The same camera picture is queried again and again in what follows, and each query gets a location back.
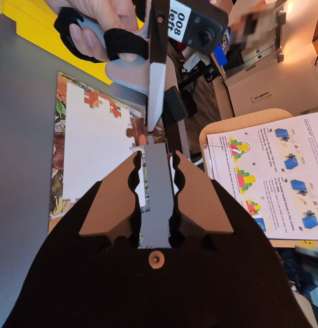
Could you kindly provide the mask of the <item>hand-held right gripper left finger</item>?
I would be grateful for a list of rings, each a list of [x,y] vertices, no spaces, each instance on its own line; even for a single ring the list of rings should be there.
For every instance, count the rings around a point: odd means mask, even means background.
[[[105,236],[112,245],[117,237],[126,237],[131,247],[138,248],[141,210],[136,188],[141,159],[141,151],[132,153],[102,179],[79,231],[81,237]]]

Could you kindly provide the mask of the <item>person's left hand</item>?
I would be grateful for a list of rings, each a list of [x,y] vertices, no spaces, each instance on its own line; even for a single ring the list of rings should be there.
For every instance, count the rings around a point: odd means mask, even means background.
[[[101,25],[104,32],[119,28],[136,32],[139,29],[134,5],[131,0],[45,0],[49,8],[59,14],[62,7],[73,7]],[[82,29],[76,24],[69,26],[71,39],[83,55],[100,62],[109,58],[98,36],[89,28]]]

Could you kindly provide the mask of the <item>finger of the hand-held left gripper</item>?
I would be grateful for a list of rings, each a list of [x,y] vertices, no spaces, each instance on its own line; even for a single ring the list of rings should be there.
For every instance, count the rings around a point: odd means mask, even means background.
[[[147,130],[153,132],[159,121],[164,103],[165,63],[151,63],[147,103]]]

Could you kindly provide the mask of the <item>orange jigsaw puzzle piece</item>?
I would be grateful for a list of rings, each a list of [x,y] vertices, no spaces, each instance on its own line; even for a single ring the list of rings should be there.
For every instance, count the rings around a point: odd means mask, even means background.
[[[101,94],[100,96],[105,100],[105,104],[108,106],[110,113],[112,113],[116,118],[121,117],[121,111],[117,107],[116,103],[106,95]]]
[[[99,100],[99,97],[105,98],[105,96],[99,92],[84,92],[84,103],[88,104],[92,109],[99,108],[99,105],[103,104],[103,102]]]

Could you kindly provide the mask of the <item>grey wall label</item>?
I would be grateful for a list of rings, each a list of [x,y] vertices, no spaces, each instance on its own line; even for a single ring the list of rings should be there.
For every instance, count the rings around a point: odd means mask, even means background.
[[[272,93],[270,92],[270,90],[268,90],[268,91],[263,92],[263,93],[261,93],[259,95],[251,96],[251,101],[252,101],[252,103],[255,103],[255,102],[258,102],[258,101],[260,101],[260,100],[262,100],[264,98],[267,98],[267,97],[269,97],[271,95],[272,95]]]

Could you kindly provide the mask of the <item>brown jigsaw puzzle piece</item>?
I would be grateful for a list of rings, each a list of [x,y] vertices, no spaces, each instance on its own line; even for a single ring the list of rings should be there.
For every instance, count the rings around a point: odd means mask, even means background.
[[[166,130],[162,118],[159,119],[153,132],[148,132],[147,127],[145,126],[143,118],[132,118],[131,128],[126,130],[127,137],[133,137],[135,139],[136,146],[145,146],[148,145],[147,138],[151,136],[154,140],[154,144],[166,143]]]

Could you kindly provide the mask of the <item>yellow plastic bin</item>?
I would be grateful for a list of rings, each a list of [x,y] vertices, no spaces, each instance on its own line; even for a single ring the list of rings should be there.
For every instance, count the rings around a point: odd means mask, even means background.
[[[75,57],[54,28],[57,15],[43,0],[0,0],[0,13],[16,22],[17,35],[72,64],[91,76],[111,84],[105,63],[91,63]]]

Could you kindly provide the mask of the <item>instruction sheet on board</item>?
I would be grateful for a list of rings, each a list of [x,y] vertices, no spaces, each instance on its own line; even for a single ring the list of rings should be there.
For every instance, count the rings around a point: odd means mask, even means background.
[[[291,113],[286,110],[272,108],[266,109],[262,111],[258,111],[255,113],[250,113],[246,115],[242,115],[239,117],[233,117],[226,120],[210,123],[206,125],[199,137],[199,143],[201,147],[201,153],[205,168],[205,173],[210,177],[213,178],[212,167],[211,167],[211,160],[209,155],[208,149],[202,149],[202,146],[207,143],[207,135],[209,134],[217,134],[217,133],[226,133],[238,129],[249,128],[252,126],[268,124],[271,122],[288,119],[293,117]],[[270,243],[273,247],[280,247],[280,248],[294,248],[295,246],[299,247],[306,247],[306,248],[313,248],[314,246],[306,246],[300,243],[301,240],[272,240],[270,239]],[[316,246],[318,247],[318,240],[311,240],[315,241]]]

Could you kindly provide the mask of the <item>jigsaw puzzle board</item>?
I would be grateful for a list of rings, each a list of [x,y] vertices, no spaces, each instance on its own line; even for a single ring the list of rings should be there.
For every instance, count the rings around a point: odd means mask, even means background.
[[[92,109],[84,103],[84,92],[95,88],[63,73],[57,75],[55,103],[54,149],[49,206],[49,233],[73,205],[97,181],[102,180],[127,159],[135,144],[126,135],[132,118],[141,112],[108,95],[121,111],[116,118],[105,100]],[[136,188],[141,213],[150,211],[145,154]]]

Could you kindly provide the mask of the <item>colourful toy box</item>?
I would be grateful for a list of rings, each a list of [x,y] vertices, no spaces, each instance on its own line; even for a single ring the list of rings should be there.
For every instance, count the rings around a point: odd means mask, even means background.
[[[220,41],[220,45],[221,45],[224,55],[226,55],[228,52],[230,34],[231,34],[231,26],[228,26],[227,30],[225,31],[225,33]]]

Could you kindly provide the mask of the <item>blue storage bin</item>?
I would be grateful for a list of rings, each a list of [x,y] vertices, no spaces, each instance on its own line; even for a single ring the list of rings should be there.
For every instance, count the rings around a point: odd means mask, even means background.
[[[218,61],[219,66],[225,66],[227,64],[226,54],[228,51],[228,42],[223,42],[223,44],[219,43],[213,54]]]

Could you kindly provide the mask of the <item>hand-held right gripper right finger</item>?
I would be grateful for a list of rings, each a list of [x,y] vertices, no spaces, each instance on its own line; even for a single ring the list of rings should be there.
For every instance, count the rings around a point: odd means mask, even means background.
[[[170,246],[179,248],[190,236],[202,241],[210,235],[232,235],[234,229],[210,177],[179,151],[171,159],[177,192],[169,219]]]

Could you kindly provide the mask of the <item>wooden background desk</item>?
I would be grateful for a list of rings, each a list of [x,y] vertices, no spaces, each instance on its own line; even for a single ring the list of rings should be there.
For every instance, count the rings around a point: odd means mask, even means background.
[[[225,74],[225,71],[224,71],[223,66],[222,65],[219,65],[219,62],[218,62],[218,60],[217,60],[217,58],[216,58],[216,56],[215,56],[214,53],[211,53],[210,55],[211,55],[211,58],[212,58],[212,60],[214,62],[214,71],[217,74],[219,74],[219,76],[221,76],[221,79],[223,81],[225,81],[227,78],[226,78],[226,74]]]

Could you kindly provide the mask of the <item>wall lamp bar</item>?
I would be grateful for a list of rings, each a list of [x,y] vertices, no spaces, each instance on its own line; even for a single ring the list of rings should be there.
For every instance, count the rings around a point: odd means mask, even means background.
[[[276,16],[277,27],[276,27],[276,36],[275,36],[275,55],[276,55],[277,63],[282,63],[284,61],[284,54],[282,51],[281,40],[282,40],[282,29],[286,23],[286,14],[287,14],[286,12],[281,10],[280,12],[277,13]]]

